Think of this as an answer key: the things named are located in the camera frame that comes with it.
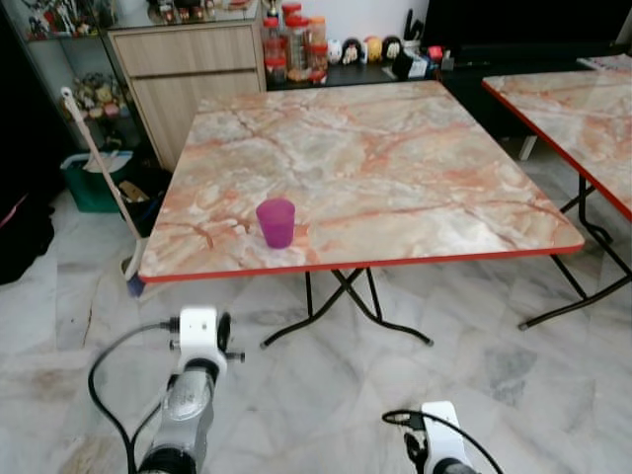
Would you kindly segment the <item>purple plastic cup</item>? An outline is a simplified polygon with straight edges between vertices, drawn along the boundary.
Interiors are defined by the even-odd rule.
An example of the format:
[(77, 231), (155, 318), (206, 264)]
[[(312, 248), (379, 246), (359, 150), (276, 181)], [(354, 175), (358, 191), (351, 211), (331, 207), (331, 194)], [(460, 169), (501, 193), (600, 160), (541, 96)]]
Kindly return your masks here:
[(292, 244), (296, 229), (296, 207), (287, 198), (270, 198), (259, 203), (256, 216), (267, 247), (285, 249)]

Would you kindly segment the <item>small brown box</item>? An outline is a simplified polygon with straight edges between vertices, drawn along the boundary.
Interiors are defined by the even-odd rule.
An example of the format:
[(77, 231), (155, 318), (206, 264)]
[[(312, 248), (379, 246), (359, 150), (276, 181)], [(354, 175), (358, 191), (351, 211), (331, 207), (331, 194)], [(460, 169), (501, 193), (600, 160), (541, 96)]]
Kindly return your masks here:
[(149, 202), (152, 198), (144, 189), (132, 181), (118, 181), (117, 187), (120, 198), (127, 204)]

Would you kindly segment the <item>green plastic bin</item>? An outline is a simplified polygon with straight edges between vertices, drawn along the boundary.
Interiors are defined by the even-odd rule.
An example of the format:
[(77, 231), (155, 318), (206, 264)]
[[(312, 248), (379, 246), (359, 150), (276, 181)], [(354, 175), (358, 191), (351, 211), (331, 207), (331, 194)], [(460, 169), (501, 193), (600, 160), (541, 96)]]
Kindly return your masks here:
[[(113, 178), (115, 182), (125, 181), (131, 175), (134, 166), (130, 163), (132, 152), (108, 152), (105, 159), (114, 154)], [(59, 166), (66, 186), (72, 194), (78, 209), (85, 213), (117, 212), (114, 199), (107, 184), (101, 178), (98, 168), (92, 163), (89, 153), (68, 155)]]

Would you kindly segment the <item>black bag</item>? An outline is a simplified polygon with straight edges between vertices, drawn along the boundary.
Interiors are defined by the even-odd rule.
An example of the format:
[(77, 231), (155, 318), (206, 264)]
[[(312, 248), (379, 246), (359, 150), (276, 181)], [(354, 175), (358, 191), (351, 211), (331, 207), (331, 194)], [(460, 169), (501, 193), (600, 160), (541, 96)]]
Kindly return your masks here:
[(0, 201), (0, 285), (22, 278), (48, 252), (52, 212), (48, 202), (32, 194)]

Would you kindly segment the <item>marble pattern folding table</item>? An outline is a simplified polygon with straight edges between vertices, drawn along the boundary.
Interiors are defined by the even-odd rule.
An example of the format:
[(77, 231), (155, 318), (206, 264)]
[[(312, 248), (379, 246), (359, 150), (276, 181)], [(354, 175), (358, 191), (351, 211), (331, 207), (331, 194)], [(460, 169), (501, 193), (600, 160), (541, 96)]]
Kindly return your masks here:
[[(256, 208), (296, 207), (285, 249)], [(436, 81), (203, 100), (140, 259), (140, 279), (328, 271), (383, 324), (358, 278), (401, 265), (557, 256), (583, 248), (550, 201)]]
[(588, 221), (587, 203), (588, 195), (600, 193), (620, 215), (632, 220), (632, 76), (627, 71), (589, 69), (493, 76), (482, 83), (578, 173), (578, 193), (561, 212), (574, 209), (583, 229), (623, 272), (622, 278), (591, 296), (560, 258), (552, 258), (580, 298), (520, 322), (517, 328), (525, 331), (564, 313), (584, 310), (631, 283), (631, 266), (615, 252), (608, 230)]

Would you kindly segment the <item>light wooden cabinet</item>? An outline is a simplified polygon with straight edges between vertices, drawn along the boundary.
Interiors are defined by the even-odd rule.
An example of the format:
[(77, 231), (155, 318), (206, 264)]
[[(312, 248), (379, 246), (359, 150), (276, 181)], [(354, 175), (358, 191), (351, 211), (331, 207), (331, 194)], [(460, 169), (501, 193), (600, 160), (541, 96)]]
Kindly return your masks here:
[(108, 38), (168, 171), (203, 100), (266, 90), (258, 20), (114, 29)]

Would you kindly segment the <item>glass display shelf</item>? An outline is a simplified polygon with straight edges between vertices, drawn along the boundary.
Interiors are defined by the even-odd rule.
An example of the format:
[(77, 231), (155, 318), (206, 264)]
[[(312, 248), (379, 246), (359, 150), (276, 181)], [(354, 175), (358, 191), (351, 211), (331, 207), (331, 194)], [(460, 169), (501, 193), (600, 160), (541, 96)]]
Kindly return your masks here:
[(118, 1), (3, 0), (3, 10), (78, 149), (89, 149), (83, 130), (103, 152), (134, 149), (141, 134), (107, 38)]

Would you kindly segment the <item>tall red lidded jar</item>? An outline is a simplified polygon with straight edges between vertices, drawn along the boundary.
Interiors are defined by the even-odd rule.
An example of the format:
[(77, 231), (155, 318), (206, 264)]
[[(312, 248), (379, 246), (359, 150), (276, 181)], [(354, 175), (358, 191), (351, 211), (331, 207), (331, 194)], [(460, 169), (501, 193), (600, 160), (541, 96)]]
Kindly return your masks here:
[(310, 20), (301, 14), (285, 18), (287, 26), (287, 81), (306, 83), (310, 80), (307, 46), (310, 40)]

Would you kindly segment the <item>black and white box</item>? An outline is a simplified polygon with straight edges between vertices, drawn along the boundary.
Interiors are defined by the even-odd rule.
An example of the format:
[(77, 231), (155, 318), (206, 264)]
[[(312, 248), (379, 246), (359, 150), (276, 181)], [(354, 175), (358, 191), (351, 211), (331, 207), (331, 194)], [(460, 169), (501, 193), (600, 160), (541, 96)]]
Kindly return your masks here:
[(442, 50), (433, 59), (429, 51), (405, 49), (392, 60), (391, 73), (396, 81), (436, 80), (441, 59)]

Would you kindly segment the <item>printed magazine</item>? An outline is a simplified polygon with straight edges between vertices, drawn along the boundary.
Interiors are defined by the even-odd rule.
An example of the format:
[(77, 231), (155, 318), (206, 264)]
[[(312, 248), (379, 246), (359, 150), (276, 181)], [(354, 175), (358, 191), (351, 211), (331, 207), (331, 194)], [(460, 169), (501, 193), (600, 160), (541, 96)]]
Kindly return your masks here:
[(628, 54), (609, 55), (608, 57), (583, 57), (577, 59), (578, 63), (590, 69), (599, 71), (631, 72), (632, 57)]

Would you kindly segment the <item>black low console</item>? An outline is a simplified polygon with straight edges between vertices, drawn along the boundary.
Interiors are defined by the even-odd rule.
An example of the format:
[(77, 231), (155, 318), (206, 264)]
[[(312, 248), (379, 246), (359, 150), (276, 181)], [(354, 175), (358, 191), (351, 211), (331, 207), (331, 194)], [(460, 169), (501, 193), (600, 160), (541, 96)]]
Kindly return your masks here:
[[(632, 57), (632, 46), (621, 44), (613, 50), (600, 51), (595, 57), (628, 54)], [(578, 58), (541, 59), (541, 60), (501, 60), (501, 62), (459, 62), (452, 69), (438, 70), (436, 80), (441, 82), (462, 101), (464, 105), (480, 107), (491, 101), (483, 81), (494, 76), (536, 75), (536, 73), (589, 71), (590, 68), (577, 62)], [(396, 82), (389, 66), (330, 66), (324, 83), (279, 83), (267, 85), (267, 92), (292, 91), (303, 89), (330, 89), (330, 87), (349, 87), (360, 85), (378, 85), (378, 83)]]

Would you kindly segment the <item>black television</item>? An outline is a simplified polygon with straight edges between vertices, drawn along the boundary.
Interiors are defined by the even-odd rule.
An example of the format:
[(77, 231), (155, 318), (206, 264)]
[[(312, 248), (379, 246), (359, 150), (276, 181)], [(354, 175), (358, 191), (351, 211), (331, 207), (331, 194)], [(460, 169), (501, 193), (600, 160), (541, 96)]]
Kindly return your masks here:
[(430, 0), (423, 42), (464, 46), (609, 43), (631, 0)]

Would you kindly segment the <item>white handled mop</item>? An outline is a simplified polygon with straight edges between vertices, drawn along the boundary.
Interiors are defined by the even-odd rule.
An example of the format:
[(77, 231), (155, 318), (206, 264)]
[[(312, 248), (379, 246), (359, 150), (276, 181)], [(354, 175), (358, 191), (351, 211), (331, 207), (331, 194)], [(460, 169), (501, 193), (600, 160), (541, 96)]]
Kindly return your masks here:
[(143, 257), (146, 239), (141, 235), (138, 225), (132, 220), (126, 203), (120, 198), (117, 182), (115, 182), (113, 178), (114, 154), (112, 154), (112, 157), (110, 157), (108, 161), (108, 159), (105, 159), (99, 152), (98, 145), (96, 145), (94, 138), (92, 138), (89, 126), (86, 125), (85, 119), (83, 118), (83, 113), (80, 108), (78, 108), (73, 91), (68, 89), (68, 87), (62, 87), (62, 89), (60, 89), (60, 99), (62, 99), (63, 108), (66, 108), (69, 112), (69, 116), (75, 121), (82, 139), (85, 140), (87, 146), (89, 146), (89, 154), (92, 163), (98, 168), (101, 178), (103, 178), (105, 184), (107, 184), (110, 195), (112, 195), (114, 199), (118, 212), (120, 212), (126, 225), (129, 226), (132, 239), (134, 239), (134, 249), (132, 249), (131, 256), (123, 259), (121, 262), (121, 275), (123, 280), (125, 280), (130, 296), (139, 301), (139, 299), (144, 297), (146, 287), (145, 281), (140, 279), (139, 276), (140, 259)]

